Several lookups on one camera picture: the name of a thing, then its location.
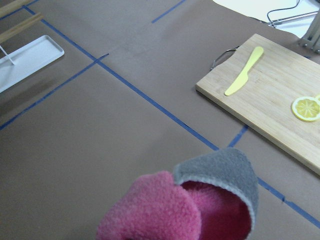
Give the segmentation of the outer wooden rack rod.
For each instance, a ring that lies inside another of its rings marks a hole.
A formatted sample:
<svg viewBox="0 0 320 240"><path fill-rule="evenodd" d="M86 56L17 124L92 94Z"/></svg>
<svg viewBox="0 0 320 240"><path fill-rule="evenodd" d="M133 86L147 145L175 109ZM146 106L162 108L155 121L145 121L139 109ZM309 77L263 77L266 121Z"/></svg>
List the outer wooden rack rod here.
<svg viewBox="0 0 320 240"><path fill-rule="evenodd" d="M14 0L0 8L0 17L5 17L6 15L18 10L24 5L31 3L32 0Z"/></svg>

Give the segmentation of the lemon slice near knife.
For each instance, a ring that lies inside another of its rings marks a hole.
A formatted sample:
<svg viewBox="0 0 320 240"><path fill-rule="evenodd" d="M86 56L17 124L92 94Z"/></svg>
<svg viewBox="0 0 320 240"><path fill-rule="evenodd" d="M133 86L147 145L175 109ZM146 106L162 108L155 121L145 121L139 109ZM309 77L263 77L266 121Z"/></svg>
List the lemon slice near knife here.
<svg viewBox="0 0 320 240"><path fill-rule="evenodd" d="M320 119L320 100L311 96L299 97L291 104L291 111L301 121L317 121Z"/></svg>

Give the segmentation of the white rack base tray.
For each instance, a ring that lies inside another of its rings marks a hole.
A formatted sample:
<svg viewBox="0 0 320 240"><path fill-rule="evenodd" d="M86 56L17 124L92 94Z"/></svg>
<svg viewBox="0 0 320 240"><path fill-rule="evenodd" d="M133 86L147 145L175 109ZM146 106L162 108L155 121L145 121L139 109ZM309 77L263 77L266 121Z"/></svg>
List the white rack base tray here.
<svg viewBox="0 0 320 240"><path fill-rule="evenodd" d="M0 59L0 91L4 92L33 73L56 61L65 54L64 49L50 36L43 35Z"/></svg>

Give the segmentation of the bamboo cutting board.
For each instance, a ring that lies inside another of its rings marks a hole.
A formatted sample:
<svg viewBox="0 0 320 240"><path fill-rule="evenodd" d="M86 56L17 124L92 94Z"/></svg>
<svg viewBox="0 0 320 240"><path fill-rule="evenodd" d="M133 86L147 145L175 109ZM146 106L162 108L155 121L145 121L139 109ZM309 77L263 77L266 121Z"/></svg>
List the bamboo cutting board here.
<svg viewBox="0 0 320 240"><path fill-rule="evenodd" d="M226 96L225 90L258 46L264 52L249 71L247 83ZM319 94L318 61L254 34L195 87L305 166L320 171L320 123L299 120L291 109L295 99Z"/></svg>

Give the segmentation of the pink and grey cloth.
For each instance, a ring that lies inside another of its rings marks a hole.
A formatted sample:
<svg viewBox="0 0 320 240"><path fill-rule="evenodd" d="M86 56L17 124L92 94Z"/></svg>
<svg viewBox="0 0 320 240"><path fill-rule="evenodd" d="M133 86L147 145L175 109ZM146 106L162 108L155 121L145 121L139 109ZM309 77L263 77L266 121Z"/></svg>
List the pink and grey cloth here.
<svg viewBox="0 0 320 240"><path fill-rule="evenodd" d="M246 240L254 230L258 178L236 148L137 178L100 221L98 240Z"/></svg>

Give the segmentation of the white rack upright bracket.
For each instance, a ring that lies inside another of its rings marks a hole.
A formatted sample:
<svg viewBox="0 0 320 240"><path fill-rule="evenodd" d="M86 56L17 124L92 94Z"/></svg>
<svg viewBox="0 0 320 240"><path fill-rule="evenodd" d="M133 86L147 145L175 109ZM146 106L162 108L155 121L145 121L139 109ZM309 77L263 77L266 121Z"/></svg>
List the white rack upright bracket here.
<svg viewBox="0 0 320 240"><path fill-rule="evenodd" d="M0 50L4 53L7 59L11 62L12 65L16 65L13 59L9 56L9 54L5 51L5 49L0 45Z"/></svg>

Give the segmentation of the aluminium frame post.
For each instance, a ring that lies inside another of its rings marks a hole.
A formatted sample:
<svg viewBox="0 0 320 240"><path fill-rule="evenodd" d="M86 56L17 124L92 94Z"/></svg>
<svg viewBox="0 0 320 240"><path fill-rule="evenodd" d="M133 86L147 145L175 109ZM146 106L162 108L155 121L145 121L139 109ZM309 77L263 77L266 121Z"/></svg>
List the aluminium frame post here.
<svg viewBox="0 0 320 240"><path fill-rule="evenodd" d="M299 40L298 45L316 54L320 53L320 12L316 14L308 30Z"/></svg>

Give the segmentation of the yellow plastic knife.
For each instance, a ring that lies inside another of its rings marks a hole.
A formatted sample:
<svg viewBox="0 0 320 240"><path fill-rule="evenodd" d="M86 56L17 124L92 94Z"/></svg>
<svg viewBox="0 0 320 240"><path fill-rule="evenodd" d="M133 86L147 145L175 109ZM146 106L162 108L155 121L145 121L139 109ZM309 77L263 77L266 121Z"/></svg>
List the yellow plastic knife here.
<svg viewBox="0 0 320 240"><path fill-rule="evenodd" d="M249 56L246 64L242 68L241 72L238 74L233 83L228 87L228 89L224 92L225 96L231 96L240 90L248 81L248 73L250 69L255 65L255 63L260 59L263 55L264 49L261 46L257 46L253 49L251 55Z"/></svg>

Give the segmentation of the inner wooden rack rod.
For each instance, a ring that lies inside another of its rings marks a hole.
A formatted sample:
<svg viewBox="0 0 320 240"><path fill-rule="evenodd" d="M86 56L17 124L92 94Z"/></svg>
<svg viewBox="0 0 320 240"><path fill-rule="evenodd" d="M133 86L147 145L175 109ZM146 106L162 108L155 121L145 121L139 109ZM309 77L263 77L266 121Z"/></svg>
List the inner wooden rack rod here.
<svg viewBox="0 0 320 240"><path fill-rule="evenodd" d="M3 43L5 41L9 40L10 38L14 37L15 35L23 32L24 30L30 28L31 26L33 26L35 23L39 22L43 18L44 18L44 16L39 12L39 13L29 17L28 19L20 22L19 24L11 27L10 29L2 32L0 34L0 43Z"/></svg>

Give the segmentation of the wooden rack rod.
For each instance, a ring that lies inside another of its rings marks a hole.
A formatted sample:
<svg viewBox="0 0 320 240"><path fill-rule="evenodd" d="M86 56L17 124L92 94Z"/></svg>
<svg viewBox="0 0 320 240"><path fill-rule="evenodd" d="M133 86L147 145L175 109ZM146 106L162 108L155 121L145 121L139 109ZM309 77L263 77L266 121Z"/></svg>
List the wooden rack rod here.
<svg viewBox="0 0 320 240"><path fill-rule="evenodd" d="M31 3L32 0L14 0L0 8L0 17L5 17L6 15L18 10L24 5Z"/></svg>
<svg viewBox="0 0 320 240"><path fill-rule="evenodd" d="M15 35L23 32L24 30L30 28L31 26L33 26L35 23L39 22L43 18L44 18L44 16L39 12L39 13L29 17L28 19L20 22L19 24L11 27L10 29L2 32L0 34L0 43L3 43L5 41L9 40L10 38L14 37Z"/></svg>

